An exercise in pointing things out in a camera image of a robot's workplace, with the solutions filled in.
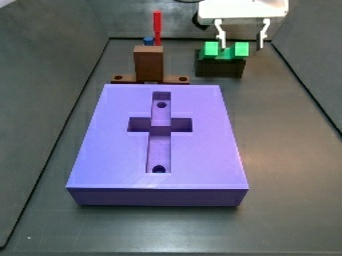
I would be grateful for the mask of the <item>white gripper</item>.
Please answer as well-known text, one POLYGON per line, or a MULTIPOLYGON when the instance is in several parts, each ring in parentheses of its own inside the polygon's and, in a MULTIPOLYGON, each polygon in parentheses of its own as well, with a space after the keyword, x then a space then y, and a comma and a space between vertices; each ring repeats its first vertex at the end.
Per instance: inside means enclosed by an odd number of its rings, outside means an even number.
POLYGON ((213 24, 220 49, 225 49, 223 25, 259 22, 261 30, 256 35, 256 50, 263 49, 271 20, 280 20, 288 12, 288 0, 201 0, 193 20, 204 26, 213 24))

